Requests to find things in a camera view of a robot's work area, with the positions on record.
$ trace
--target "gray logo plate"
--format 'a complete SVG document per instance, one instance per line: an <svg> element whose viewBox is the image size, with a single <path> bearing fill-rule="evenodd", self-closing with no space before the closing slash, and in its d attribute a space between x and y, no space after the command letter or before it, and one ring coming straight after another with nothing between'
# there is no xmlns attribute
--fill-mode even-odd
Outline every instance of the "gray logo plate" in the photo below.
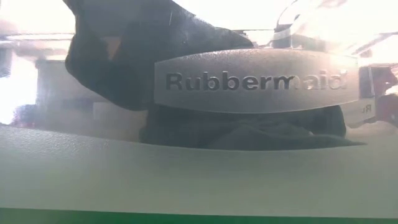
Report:
<svg viewBox="0 0 398 224"><path fill-rule="evenodd" d="M356 58L290 49L225 50L155 64L155 103L223 113L310 110L359 100Z"/></svg>

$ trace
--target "green stripe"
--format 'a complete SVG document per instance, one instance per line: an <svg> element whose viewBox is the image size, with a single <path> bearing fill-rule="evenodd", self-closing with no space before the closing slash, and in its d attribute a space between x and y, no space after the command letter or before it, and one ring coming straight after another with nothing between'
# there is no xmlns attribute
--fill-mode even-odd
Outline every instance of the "green stripe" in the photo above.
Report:
<svg viewBox="0 0 398 224"><path fill-rule="evenodd" d="M398 224L398 220L368 218L234 217L80 212L0 208L1 224Z"/></svg>

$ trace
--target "rubbermaid logo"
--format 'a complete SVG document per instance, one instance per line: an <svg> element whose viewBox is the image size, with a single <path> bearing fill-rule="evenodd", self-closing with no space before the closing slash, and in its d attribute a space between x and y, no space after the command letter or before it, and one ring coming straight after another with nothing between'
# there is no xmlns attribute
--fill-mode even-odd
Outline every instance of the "rubbermaid logo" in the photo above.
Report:
<svg viewBox="0 0 398 224"><path fill-rule="evenodd" d="M182 73L166 74L166 90L225 90L234 91L240 88L244 90L338 90L345 89L347 70L340 70L339 74L328 74L321 70L318 75L307 75L299 78L296 75L290 76L246 76L242 79L229 75L228 71L221 73L221 78L209 76L203 72L201 77L185 78Z"/></svg>

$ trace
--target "dark fabric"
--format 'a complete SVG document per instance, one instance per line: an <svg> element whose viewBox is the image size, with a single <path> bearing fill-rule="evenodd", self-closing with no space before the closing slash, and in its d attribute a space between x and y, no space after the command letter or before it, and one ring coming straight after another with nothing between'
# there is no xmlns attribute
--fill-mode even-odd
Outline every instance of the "dark fabric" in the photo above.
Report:
<svg viewBox="0 0 398 224"><path fill-rule="evenodd" d="M310 149L350 146L341 108L281 114L223 114L153 104L154 63L190 54L252 48L239 34L197 19L173 1L142 5L118 52L108 60L106 44L85 24L80 1L69 1L76 35L65 65L85 87L129 110L148 110L141 141L206 149Z"/></svg>

